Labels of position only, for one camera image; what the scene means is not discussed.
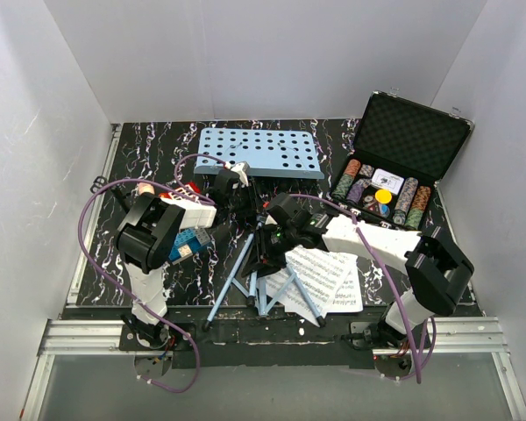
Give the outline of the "sheet music page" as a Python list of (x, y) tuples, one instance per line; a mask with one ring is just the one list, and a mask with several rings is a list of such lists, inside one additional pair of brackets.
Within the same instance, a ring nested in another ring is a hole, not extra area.
[(284, 283), (291, 274), (296, 274), (316, 306), (318, 315), (324, 318), (330, 314), (333, 297), (350, 269), (357, 266), (358, 258), (348, 253), (326, 253), (299, 246), (286, 253), (286, 260), (286, 268), (261, 279), (266, 283), (267, 295), (281, 303), (286, 312), (295, 313), (316, 325), (316, 316), (296, 285), (292, 282), (284, 288)]
[(359, 282), (359, 271), (353, 266), (345, 280), (336, 291), (329, 307), (329, 313), (350, 313), (363, 310), (362, 295)]

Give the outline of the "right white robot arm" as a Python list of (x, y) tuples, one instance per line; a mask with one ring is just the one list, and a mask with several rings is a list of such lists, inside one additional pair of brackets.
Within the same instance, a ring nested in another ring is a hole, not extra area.
[(272, 199), (264, 212), (267, 217), (254, 232), (243, 276), (279, 272), (287, 266), (286, 254), (302, 246), (371, 258), (408, 277), (409, 290), (396, 294), (369, 330), (370, 342), (389, 348), (403, 346), (430, 317), (452, 315), (474, 273), (473, 264), (439, 226), (425, 232), (397, 231), (333, 206), (312, 213), (286, 193)]

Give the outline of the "black poker chip case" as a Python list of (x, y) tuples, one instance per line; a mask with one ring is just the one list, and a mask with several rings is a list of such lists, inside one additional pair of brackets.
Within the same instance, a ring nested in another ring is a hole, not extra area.
[(393, 221), (398, 196), (388, 204), (378, 203), (374, 194), (378, 190), (372, 183), (363, 192), (357, 205), (335, 200), (358, 211), (371, 224), (389, 228), (418, 231), (423, 225), (435, 187), (473, 132), (473, 122), (444, 111), (414, 103), (384, 92), (370, 96), (364, 115), (359, 121), (352, 142), (353, 152), (344, 162), (331, 188), (330, 194), (344, 174), (349, 160), (361, 163), (353, 184), (362, 178), (370, 179), (376, 168), (407, 178), (416, 178), (420, 186), (431, 188), (425, 211), (410, 206), (403, 225)]

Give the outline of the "pink toy microphone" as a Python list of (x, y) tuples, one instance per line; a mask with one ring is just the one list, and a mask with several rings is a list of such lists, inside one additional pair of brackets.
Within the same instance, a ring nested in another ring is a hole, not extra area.
[(149, 184), (147, 182), (139, 182), (137, 184), (137, 193), (142, 196), (142, 195), (151, 195), (151, 196), (154, 196), (155, 195), (155, 188), (152, 184)]

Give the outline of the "black microphone stand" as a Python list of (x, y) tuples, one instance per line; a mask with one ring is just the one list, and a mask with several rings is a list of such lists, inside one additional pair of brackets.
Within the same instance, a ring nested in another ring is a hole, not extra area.
[[(94, 181), (92, 182), (89, 191), (92, 194), (95, 194), (98, 190), (102, 189), (106, 184), (108, 183), (108, 179), (103, 175), (98, 175)], [(110, 187), (109, 190), (110, 194), (115, 198), (115, 201), (119, 204), (121, 209), (124, 211), (124, 213), (127, 213), (131, 206), (129, 202), (129, 197), (131, 195), (130, 192), (124, 191), (121, 187), (118, 185), (114, 185)]]

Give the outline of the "blue music stand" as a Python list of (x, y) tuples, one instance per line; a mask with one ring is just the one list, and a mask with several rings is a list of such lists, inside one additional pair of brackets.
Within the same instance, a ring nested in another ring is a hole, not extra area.
[(220, 226), (224, 225), (229, 219), (232, 219), (239, 227), (246, 224), (253, 225), (252, 231), (245, 241), (244, 248), (241, 250), (223, 289), (203, 324), (204, 331), (209, 330), (228, 289), (236, 281), (236, 275), (241, 268), (244, 269), (242, 276), (250, 278), (250, 291), (245, 294), (246, 303), (249, 306), (255, 305), (256, 283), (260, 275), (256, 272), (246, 275), (245, 263), (253, 245), (256, 229), (266, 222), (265, 217), (262, 215), (263, 204), (258, 191), (259, 179), (323, 179), (323, 173), (318, 167), (305, 164), (304, 157), (300, 155), (300, 151), (296, 148), (298, 145), (306, 146), (307, 156), (311, 159), (316, 158), (312, 138), (306, 132), (214, 127), (208, 127), (201, 131), (195, 173), (198, 175), (212, 175), (215, 179), (218, 172), (225, 168), (228, 162), (232, 164), (241, 161), (247, 162), (250, 167), (248, 181), (255, 189), (257, 206), (255, 219), (236, 219), (234, 216), (229, 216), (222, 224), (213, 227), (219, 230)]

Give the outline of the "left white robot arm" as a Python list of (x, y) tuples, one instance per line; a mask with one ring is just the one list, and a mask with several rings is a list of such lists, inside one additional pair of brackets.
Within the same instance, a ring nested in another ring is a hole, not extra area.
[(142, 324), (139, 340), (147, 349), (158, 351), (169, 339), (169, 330), (159, 321), (167, 312), (162, 266), (169, 262), (177, 235), (189, 228), (220, 225), (231, 213), (252, 213), (249, 170), (244, 161), (228, 162), (208, 190), (212, 205), (197, 198), (160, 198), (152, 185), (138, 185), (139, 195), (117, 228), (116, 248), (130, 276), (131, 292), (138, 298), (132, 315)]

